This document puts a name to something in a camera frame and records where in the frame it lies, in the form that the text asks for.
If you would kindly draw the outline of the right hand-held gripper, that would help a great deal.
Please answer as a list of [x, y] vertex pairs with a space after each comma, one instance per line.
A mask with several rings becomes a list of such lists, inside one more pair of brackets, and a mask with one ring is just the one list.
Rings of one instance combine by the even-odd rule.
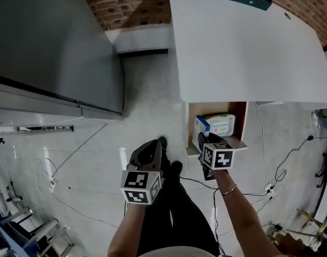
[[201, 164], [204, 180], [214, 180], [214, 171], [227, 171], [233, 166], [234, 149], [222, 137], [209, 133], [206, 137], [202, 132], [197, 136], [201, 154], [198, 160]]

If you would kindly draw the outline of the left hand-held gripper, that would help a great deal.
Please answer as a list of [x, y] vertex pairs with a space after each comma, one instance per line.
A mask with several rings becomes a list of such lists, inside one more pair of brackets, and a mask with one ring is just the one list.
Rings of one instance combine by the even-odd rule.
[[136, 149], [121, 176], [121, 192], [127, 203], [150, 205], [159, 193], [162, 145], [157, 139]]

